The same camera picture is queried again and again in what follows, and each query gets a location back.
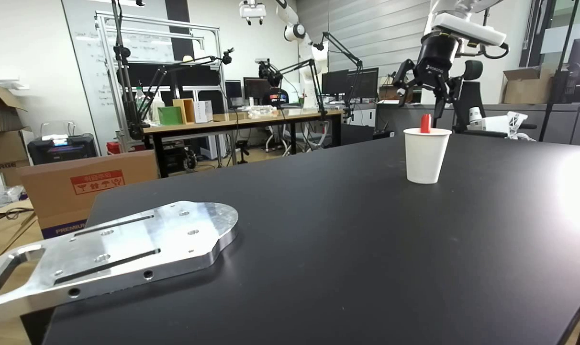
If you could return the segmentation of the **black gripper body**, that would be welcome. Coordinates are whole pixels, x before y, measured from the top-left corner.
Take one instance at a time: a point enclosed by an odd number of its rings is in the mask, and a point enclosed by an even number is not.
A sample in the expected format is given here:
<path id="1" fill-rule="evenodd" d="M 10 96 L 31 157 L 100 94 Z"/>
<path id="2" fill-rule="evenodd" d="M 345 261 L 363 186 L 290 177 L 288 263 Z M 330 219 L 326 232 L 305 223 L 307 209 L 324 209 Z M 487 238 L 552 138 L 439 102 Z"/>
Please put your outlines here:
<path id="1" fill-rule="evenodd" d="M 443 90 L 458 50 L 458 39 L 445 31 L 430 33 L 422 39 L 416 65 L 416 81 L 430 90 Z"/>

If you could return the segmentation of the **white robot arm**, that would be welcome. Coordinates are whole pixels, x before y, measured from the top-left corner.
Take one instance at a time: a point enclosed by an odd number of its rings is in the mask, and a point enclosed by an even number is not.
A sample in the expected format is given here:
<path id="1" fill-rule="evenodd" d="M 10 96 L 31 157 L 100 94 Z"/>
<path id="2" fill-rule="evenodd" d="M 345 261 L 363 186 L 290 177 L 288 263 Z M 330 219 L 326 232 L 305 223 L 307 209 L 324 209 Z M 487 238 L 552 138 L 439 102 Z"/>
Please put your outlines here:
<path id="1" fill-rule="evenodd" d="M 393 87 L 410 94 L 435 94 L 433 123 L 460 92 L 460 77 L 451 69 L 456 58 L 502 60 L 510 54 L 508 35 L 487 23 L 502 0 L 433 0 L 416 60 L 405 60 L 393 73 Z"/>

